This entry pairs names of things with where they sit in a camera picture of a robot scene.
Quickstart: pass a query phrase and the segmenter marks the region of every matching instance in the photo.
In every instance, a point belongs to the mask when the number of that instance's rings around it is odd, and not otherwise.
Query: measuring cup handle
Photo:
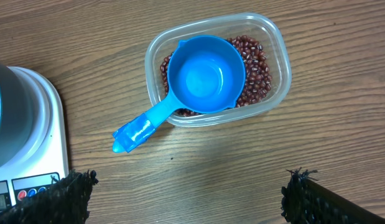
[[[113,133],[115,142],[114,152],[131,152],[140,144],[146,142],[175,110],[179,109],[178,101],[174,101],[172,95],[153,106],[150,110],[128,122]]]

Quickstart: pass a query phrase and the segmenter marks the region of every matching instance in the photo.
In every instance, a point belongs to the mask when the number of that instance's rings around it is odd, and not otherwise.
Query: black fabric
[[[87,204],[93,186],[98,183],[95,171],[69,175],[54,182],[45,192],[26,197],[0,213],[0,224],[83,224],[88,218]]]
[[[290,171],[287,187],[282,187],[282,216],[292,224],[385,224],[385,219],[357,206],[309,177],[313,172]]]

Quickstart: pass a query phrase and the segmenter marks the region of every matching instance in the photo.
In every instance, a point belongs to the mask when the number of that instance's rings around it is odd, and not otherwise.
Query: blue button
[[[45,191],[45,187],[39,188],[37,192],[39,193],[39,192],[43,192],[43,191]]]
[[[34,196],[36,194],[36,189],[30,189],[28,191],[28,197]]]

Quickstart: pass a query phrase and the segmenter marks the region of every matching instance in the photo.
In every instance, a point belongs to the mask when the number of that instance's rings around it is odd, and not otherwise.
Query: red button
[[[25,190],[21,190],[19,193],[18,193],[18,200],[22,201],[22,199],[24,199],[24,197],[26,197],[26,191]]]

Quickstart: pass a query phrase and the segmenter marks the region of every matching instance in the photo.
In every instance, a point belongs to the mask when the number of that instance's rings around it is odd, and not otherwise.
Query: scale button
[[[19,193],[18,193],[18,200],[22,201],[22,199],[24,199],[24,197],[26,197],[26,191],[25,190],[21,190]]]
[[[37,192],[43,192],[43,191],[45,191],[45,187],[39,188],[39,190]]]
[[[36,189],[30,189],[28,191],[28,197],[34,196],[36,194]]]

